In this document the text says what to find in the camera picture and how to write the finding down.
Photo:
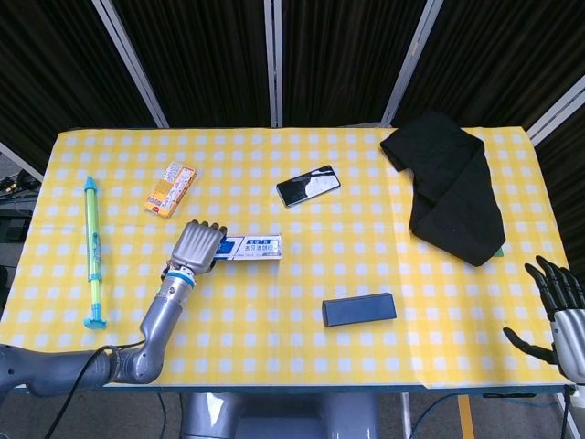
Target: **black towel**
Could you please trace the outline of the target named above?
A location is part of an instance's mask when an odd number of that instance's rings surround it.
[[[428,112],[381,145],[397,171],[414,173],[414,235],[476,267],[494,256],[505,235],[484,142]]]

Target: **metal pole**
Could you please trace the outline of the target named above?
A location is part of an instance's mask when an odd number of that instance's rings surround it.
[[[274,68],[274,30],[272,0],[264,0],[264,28],[266,34],[266,65],[268,66],[268,100],[271,107],[271,127],[278,126],[276,104],[276,70]]]
[[[560,407],[560,411],[565,411],[565,397],[562,393],[555,393],[555,397],[557,398],[558,406]],[[575,420],[573,419],[573,414],[569,410],[569,416],[567,417],[567,426],[569,431],[573,437],[573,439],[581,439],[581,435],[579,434],[579,430],[577,429],[577,425],[575,424]]]
[[[405,392],[400,394],[400,402],[402,402],[402,427],[404,431],[404,439],[410,439],[412,434],[412,422],[410,420],[410,399]]]
[[[181,425],[182,439],[234,439],[243,408],[237,393],[189,393]]]
[[[282,112],[282,2],[274,0],[274,67],[276,69],[276,126],[284,126]]]
[[[394,83],[394,89],[392,89],[390,99],[388,99],[388,104],[386,105],[386,110],[384,111],[380,123],[381,126],[391,126],[392,119],[394,119],[400,101],[402,101],[402,97],[409,86],[410,78],[412,77],[414,69],[417,67],[420,54],[422,53],[425,44],[427,44],[427,39],[429,38],[432,26],[435,23],[435,19],[441,10],[441,6],[442,0],[427,0],[427,4],[424,6],[422,14],[420,15],[419,24],[417,25],[417,28],[414,31],[414,36],[410,42],[409,50],[404,57],[399,75]]]
[[[106,27],[114,46],[118,49],[118,53],[122,57],[126,69],[128,69],[136,88],[140,92],[146,108],[148,108],[148,111],[153,116],[154,123],[156,123],[158,128],[168,128],[169,125],[163,110],[154,95],[150,81],[146,78],[143,66],[136,56],[132,43],[123,27],[122,20],[118,16],[112,2],[110,0],[91,1],[98,11],[101,22]]]
[[[542,142],[585,103],[585,75],[567,90],[528,131],[534,146]]]
[[[34,167],[32,167],[32,165],[30,165],[25,159],[23,159],[20,155],[12,151],[8,146],[4,145],[2,142],[0,142],[0,153],[4,154],[10,160],[15,162],[20,167],[22,167],[25,171],[27,171],[28,174],[30,174],[31,176],[33,176],[42,183],[43,175],[40,172],[38,172]]]

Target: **robotic arm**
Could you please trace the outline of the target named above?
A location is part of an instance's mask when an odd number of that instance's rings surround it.
[[[527,263],[526,271],[537,283],[540,299],[552,330],[552,349],[533,346],[514,330],[504,328],[508,340],[522,352],[557,365],[560,373],[576,384],[571,396],[574,407],[585,408],[585,293],[577,278],[537,256],[542,272]]]
[[[94,350],[42,353],[0,345],[0,394],[25,384],[37,396],[71,390],[83,373],[78,389],[97,389],[108,382],[146,384],[163,368],[166,343],[183,311],[196,276],[213,268],[213,258],[227,229],[193,220],[185,226],[163,273],[163,283],[140,325],[141,346],[111,347],[112,353]]]

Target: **table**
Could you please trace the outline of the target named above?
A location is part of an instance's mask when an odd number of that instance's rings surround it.
[[[153,386],[560,384],[501,328],[551,341],[523,264],[566,265],[534,148],[519,127],[467,130],[485,141],[505,222],[505,256],[473,268],[413,237],[411,176],[379,142],[390,129],[82,130],[55,143],[7,308],[4,342],[60,351],[140,338],[138,326],[185,223],[281,233],[280,262],[222,262],[201,276]],[[169,162],[198,176],[175,215],[142,205]],[[342,187],[286,209],[275,184],[330,164]],[[100,187],[103,308],[90,331],[83,185]],[[391,292],[398,318],[324,328],[324,299]]]

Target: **smartphone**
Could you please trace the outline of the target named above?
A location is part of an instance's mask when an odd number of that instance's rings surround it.
[[[335,171],[327,165],[283,181],[276,185],[276,190],[281,195],[284,205],[289,208],[340,186]]]

